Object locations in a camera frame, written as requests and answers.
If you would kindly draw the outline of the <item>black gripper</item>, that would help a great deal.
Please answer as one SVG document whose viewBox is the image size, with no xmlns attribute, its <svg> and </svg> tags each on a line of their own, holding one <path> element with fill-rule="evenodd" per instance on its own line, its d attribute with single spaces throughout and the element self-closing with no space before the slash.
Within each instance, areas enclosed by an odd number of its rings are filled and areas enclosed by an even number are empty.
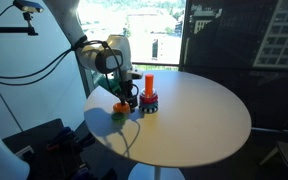
<svg viewBox="0 0 288 180">
<path fill-rule="evenodd" d="M 122 87 L 124 88 L 125 92 L 127 93 L 126 97 L 130 98 L 127 102 L 130 106 L 130 112 L 133 113 L 136 108 L 136 97 L 132 97 L 132 88 L 133 88 L 133 81 L 141 79 L 143 77 L 143 71 L 140 69 L 130 69 L 124 70 L 122 72 Z M 126 97 L 125 95 L 120 96 L 120 101 L 122 105 L 126 104 Z"/>
</svg>

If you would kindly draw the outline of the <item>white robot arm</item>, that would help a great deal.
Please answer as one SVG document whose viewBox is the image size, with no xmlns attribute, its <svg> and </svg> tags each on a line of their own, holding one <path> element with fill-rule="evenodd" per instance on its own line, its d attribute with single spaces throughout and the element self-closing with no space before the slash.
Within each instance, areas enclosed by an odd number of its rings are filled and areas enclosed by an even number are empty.
<svg viewBox="0 0 288 180">
<path fill-rule="evenodd" d="M 71 44 L 82 67 L 104 75 L 98 84 L 119 99 L 115 112 L 134 112 L 138 106 L 133 83 L 143 72 L 131 63 L 130 43 L 123 35 L 109 35 L 106 40 L 89 40 L 78 19 L 80 0 L 43 0 Z"/>
</svg>

